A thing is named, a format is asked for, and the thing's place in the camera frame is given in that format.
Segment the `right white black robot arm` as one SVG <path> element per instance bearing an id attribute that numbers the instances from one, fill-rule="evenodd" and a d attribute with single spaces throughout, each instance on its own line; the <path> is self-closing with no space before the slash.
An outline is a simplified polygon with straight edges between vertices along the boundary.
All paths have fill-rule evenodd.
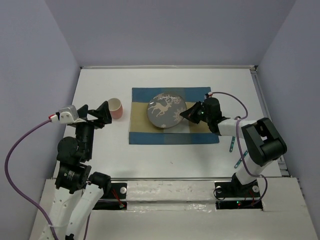
<path id="1" fill-rule="evenodd" d="M 225 117 L 217 98 L 198 101 L 179 115 L 194 124 L 206 123 L 209 130 L 218 136 L 236 137 L 242 167 L 233 174 L 230 182 L 221 187 L 221 193 L 227 197 L 244 197 L 258 178 L 266 178 L 263 170 L 287 152 L 285 141 L 269 118 L 247 121 Z M 247 159 L 241 150 L 240 139 L 245 141 Z"/>

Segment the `pink ceramic mug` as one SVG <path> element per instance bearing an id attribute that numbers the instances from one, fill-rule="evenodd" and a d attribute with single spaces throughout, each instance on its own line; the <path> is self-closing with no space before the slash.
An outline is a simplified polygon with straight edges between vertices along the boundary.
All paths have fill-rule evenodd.
<path id="1" fill-rule="evenodd" d="M 120 119 L 123 116 L 123 105 L 118 98 L 108 100 L 108 107 L 113 119 Z"/>

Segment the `teal handled metal spoon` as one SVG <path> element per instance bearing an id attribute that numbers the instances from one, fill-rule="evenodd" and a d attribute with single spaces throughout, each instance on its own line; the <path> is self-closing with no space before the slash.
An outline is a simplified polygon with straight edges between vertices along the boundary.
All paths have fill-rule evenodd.
<path id="1" fill-rule="evenodd" d="M 229 146 L 229 152 L 232 153 L 233 149 L 234 149 L 234 145 L 235 145 L 235 141 L 236 141 L 236 137 L 233 136 L 230 142 L 230 146 Z"/>

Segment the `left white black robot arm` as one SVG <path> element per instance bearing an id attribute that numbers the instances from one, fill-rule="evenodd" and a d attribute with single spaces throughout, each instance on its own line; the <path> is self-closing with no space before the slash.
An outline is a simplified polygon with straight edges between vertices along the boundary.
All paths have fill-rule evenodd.
<path id="1" fill-rule="evenodd" d="M 86 162 L 92 159 L 94 132 L 112 123 L 109 104 L 104 101 L 97 109 L 83 105 L 76 109 L 70 105 L 49 116 L 75 128 L 74 137 L 64 137 L 57 146 L 59 163 L 55 190 L 48 217 L 50 223 L 43 228 L 41 240 L 75 240 L 100 198 L 111 191 L 111 177 L 94 172 Z"/>

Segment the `grey reindeer plate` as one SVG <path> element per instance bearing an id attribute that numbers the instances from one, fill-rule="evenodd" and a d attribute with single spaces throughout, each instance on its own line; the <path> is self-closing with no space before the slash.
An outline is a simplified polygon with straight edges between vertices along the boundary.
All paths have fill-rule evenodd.
<path id="1" fill-rule="evenodd" d="M 157 128 L 169 129 L 178 125 L 187 109 L 185 100 L 176 93 L 160 93 L 147 105 L 147 118 Z"/>

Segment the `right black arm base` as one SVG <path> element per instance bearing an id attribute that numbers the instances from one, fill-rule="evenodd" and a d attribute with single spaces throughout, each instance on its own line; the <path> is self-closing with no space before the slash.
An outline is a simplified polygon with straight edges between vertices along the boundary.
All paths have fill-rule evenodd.
<path id="1" fill-rule="evenodd" d="M 230 186 L 231 182 L 227 181 L 214 183 L 213 195 L 217 210 L 263 209 L 262 202 L 258 202 L 261 193 L 257 181 L 246 187 L 240 186 L 239 191 L 230 189 Z"/>

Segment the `blue yellow checked placemat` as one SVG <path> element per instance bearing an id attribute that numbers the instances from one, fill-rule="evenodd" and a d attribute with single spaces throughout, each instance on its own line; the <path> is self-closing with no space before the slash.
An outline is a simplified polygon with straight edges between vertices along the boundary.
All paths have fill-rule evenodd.
<path id="1" fill-rule="evenodd" d="M 210 132 L 207 124 L 194 124 L 182 118 L 182 103 L 189 109 L 203 101 L 210 92 L 209 86 L 202 87 L 134 87 L 132 88 L 129 144 L 131 145 L 202 145 L 218 144 L 219 137 Z M 171 103 L 167 114 L 176 125 L 160 127 L 148 119 L 147 109 L 157 102 L 164 107 Z"/>

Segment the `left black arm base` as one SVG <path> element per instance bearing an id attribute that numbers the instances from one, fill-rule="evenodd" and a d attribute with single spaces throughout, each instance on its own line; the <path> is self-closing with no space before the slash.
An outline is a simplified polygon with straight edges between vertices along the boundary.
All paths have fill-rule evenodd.
<path id="1" fill-rule="evenodd" d="M 127 182 L 112 182 L 108 193 L 97 201 L 93 210 L 124 211 L 127 209 Z"/>

